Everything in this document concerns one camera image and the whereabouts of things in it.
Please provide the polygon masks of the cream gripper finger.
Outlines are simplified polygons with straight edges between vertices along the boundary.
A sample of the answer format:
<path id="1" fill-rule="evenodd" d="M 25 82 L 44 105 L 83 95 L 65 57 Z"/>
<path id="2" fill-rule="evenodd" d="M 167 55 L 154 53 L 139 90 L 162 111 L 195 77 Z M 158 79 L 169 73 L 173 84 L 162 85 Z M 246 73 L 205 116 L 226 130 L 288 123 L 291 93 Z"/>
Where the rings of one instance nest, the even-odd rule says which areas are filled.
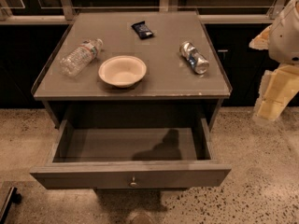
<path id="1" fill-rule="evenodd" d="M 280 64 L 262 76 L 259 97 L 253 110 L 255 122 L 275 121 L 299 92 L 299 65 Z"/>
<path id="2" fill-rule="evenodd" d="M 271 26 L 267 26 L 249 42 L 251 49 L 264 50 L 269 48 L 269 33 Z"/>

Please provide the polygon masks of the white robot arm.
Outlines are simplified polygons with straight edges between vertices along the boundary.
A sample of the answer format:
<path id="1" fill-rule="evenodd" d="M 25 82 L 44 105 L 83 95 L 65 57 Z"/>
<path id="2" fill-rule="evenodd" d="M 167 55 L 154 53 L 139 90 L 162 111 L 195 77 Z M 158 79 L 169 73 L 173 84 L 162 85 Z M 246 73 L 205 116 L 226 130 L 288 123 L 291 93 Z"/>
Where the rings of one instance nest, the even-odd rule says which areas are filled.
<path id="1" fill-rule="evenodd" d="M 299 92 L 299 0 L 291 0 L 273 23 L 253 38 L 249 47 L 267 49 L 278 62 L 262 76 L 253 118 L 257 123 L 275 121 Z"/>

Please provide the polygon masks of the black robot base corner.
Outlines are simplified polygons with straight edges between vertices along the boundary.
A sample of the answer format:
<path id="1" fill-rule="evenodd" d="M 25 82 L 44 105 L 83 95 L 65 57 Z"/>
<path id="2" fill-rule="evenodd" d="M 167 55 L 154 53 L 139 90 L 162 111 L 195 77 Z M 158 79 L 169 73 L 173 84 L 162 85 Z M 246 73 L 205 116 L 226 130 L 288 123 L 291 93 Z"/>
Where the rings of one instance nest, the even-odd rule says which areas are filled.
<path id="1" fill-rule="evenodd" d="M 11 187 L 8 190 L 7 196 L 6 196 L 4 203 L 2 204 L 2 207 L 0 210 L 0 224 L 5 224 L 5 221 L 7 219 L 7 215 L 10 210 L 11 205 L 13 203 L 20 204 L 21 199 L 22 199 L 22 196 L 18 192 L 18 189 L 16 187 Z"/>

